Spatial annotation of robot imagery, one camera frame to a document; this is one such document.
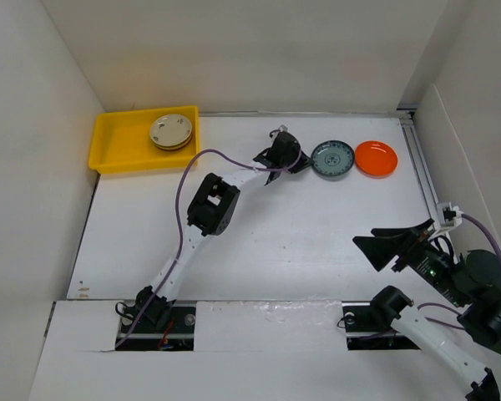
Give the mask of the blue patterned plate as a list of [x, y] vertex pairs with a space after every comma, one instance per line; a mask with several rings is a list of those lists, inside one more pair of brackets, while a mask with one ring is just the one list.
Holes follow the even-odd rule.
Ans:
[[355, 162], [354, 149], [340, 140], [327, 140], [311, 152], [311, 167], [325, 179], [338, 179], [349, 173]]

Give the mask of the orange plate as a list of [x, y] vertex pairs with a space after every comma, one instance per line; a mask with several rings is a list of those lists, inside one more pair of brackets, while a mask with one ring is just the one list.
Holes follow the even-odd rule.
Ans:
[[355, 163], [363, 173], [374, 177], [392, 174], [398, 166], [395, 150], [377, 140], [362, 142], [355, 149]]

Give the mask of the cream patterned plate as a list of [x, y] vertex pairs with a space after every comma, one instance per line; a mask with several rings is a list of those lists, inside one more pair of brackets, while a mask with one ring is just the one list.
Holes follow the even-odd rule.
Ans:
[[150, 127], [149, 136], [162, 145], [176, 145], [187, 140], [192, 133], [191, 122], [181, 114], [159, 117]]

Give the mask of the yellow brown plate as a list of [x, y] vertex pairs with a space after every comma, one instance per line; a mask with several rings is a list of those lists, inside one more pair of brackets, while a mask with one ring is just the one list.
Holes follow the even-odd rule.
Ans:
[[176, 150], [183, 149], [185, 146], [188, 145], [188, 143], [190, 141], [191, 141], [191, 138], [188, 138], [187, 140], [182, 141], [176, 145], [162, 145], [161, 143], [158, 143], [154, 140], [151, 140], [151, 142], [154, 144], [155, 147], [157, 147], [158, 149], [164, 150], [164, 151], [176, 151]]

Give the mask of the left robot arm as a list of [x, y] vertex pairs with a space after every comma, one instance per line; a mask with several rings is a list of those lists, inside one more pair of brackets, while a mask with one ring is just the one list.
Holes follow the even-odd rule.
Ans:
[[136, 296], [135, 304], [126, 315], [132, 323], [143, 323], [151, 331], [160, 331], [169, 323], [170, 311], [178, 298], [180, 288], [192, 267], [195, 255], [213, 237], [221, 235], [230, 224], [240, 196], [250, 189], [264, 187], [282, 173], [296, 174], [310, 165], [308, 156], [295, 136], [283, 129], [270, 133], [271, 146], [262, 150], [251, 163], [243, 164], [224, 153], [202, 150], [192, 160], [206, 154], [220, 158], [238, 167], [228, 175], [209, 173], [200, 183], [187, 211], [180, 215], [180, 198], [190, 167], [186, 167], [175, 195], [175, 217], [179, 242], [155, 279]]

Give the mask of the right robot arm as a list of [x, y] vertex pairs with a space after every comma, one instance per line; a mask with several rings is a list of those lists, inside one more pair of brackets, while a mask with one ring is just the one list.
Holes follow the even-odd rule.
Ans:
[[501, 400], [501, 251], [473, 250], [455, 256], [442, 248], [435, 222], [406, 228], [374, 228], [353, 243], [376, 271], [409, 267], [447, 301], [458, 327], [486, 349], [489, 364], [462, 350], [424, 317], [419, 306], [394, 286], [384, 287], [364, 314], [375, 328], [369, 340], [400, 336], [415, 344], [455, 381], [467, 400]]

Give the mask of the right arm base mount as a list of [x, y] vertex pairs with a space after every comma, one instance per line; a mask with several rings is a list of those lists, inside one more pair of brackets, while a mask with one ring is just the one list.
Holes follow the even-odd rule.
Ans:
[[337, 327], [345, 332], [349, 351], [418, 350], [419, 347], [372, 315], [370, 302], [342, 302]]

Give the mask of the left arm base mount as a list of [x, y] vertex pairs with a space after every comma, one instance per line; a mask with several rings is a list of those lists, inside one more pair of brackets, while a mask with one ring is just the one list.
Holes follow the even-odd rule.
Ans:
[[171, 310], [168, 322], [156, 328], [141, 317], [137, 326], [128, 338], [119, 344], [132, 326], [134, 320], [133, 307], [125, 302], [115, 306], [120, 321], [115, 340], [117, 351], [145, 352], [188, 352], [194, 350], [196, 304], [177, 302]]

